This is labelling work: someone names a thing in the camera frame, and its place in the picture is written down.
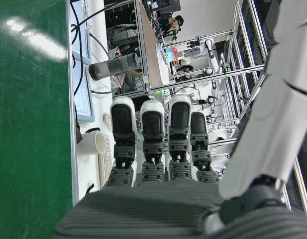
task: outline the keyboard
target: keyboard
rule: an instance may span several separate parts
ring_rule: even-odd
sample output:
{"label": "keyboard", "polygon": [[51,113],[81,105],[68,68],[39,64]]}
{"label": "keyboard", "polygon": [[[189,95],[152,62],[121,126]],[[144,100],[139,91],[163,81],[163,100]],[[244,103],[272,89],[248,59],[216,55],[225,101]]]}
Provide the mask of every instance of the keyboard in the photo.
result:
{"label": "keyboard", "polygon": [[104,186],[106,181],[109,179],[109,175],[110,175],[111,168],[112,168],[110,138],[106,134],[104,134],[104,138],[105,138],[104,153],[98,154],[99,179],[100,179],[101,188]]}

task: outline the robotic hand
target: robotic hand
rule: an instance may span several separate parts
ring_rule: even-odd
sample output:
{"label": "robotic hand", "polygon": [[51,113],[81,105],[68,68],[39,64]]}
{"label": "robotic hand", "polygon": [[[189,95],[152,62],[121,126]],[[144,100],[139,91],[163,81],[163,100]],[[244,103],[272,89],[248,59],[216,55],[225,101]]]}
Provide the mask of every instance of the robotic hand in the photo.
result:
{"label": "robotic hand", "polygon": [[[164,109],[147,102],[141,109],[145,159],[137,185],[134,107],[118,97],[111,107],[116,163],[107,186],[85,196],[52,238],[307,238],[307,218],[289,211],[278,191],[307,126],[307,0],[282,1],[275,33],[279,45],[271,51],[268,78],[223,180],[210,167],[204,116],[191,113],[187,97],[175,95],[167,127],[169,182],[163,182],[161,160]],[[294,117],[300,127],[289,127]],[[191,179],[191,168],[198,181]]]}
{"label": "robotic hand", "polygon": [[173,96],[169,105],[171,159],[165,163],[164,108],[155,101],[141,108],[144,159],[136,183],[134,105],[127,97],[113,101],[116,161],[109,180],[74,207],[52,238],[307,238],[307,219],[289,212],[270,185],[255,185],[241,197],[223,201],[218,174],[210,166],[204,115],[191,113],[185,95]]}

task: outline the laboratory workstation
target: laboratory workstation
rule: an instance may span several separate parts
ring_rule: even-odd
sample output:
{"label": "laboratory workstation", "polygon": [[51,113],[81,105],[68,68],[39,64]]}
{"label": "laboratory workstation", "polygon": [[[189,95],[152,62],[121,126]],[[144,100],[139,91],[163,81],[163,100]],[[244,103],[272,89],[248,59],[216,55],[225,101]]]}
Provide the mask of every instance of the laboratory workstation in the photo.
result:
{"label": "laboratory workstation", "polygon": [[0,2],[0,239],[307,239],[307,0]]}

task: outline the desk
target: desk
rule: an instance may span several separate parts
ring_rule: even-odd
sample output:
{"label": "desk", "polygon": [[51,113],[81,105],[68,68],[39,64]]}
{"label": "desk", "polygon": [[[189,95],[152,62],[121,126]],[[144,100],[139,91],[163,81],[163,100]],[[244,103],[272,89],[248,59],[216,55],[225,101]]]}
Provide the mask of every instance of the desk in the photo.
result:
{"label": "desk", "polygon": [[149,21],[144,6],[138,0],[135,0],[135,9],[137,11],[140,19],[138,20],[138,30],[139,30],[139,41],[140,48],[142,51],[142,60],[143,64],[147,67],[147,74],[144,67],[144,75],[149,76],[149,82],[151,87],[157,87],[162,85],[161,74],[158,62],[158,55],[155,49],[156,44],[159,45],[159,42],[155,36],[155,33],[152,29],[151,22]]}

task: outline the green table surface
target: green table surface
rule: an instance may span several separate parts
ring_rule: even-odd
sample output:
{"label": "green table surface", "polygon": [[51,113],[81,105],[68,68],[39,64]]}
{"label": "green table surface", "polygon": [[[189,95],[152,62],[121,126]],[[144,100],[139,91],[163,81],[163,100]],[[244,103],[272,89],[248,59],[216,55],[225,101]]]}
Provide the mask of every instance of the green table surface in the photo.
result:
{"label": "green table surface", "polygon": [[0,239],[48,238],[72,207],[65,0],[0,1]]}

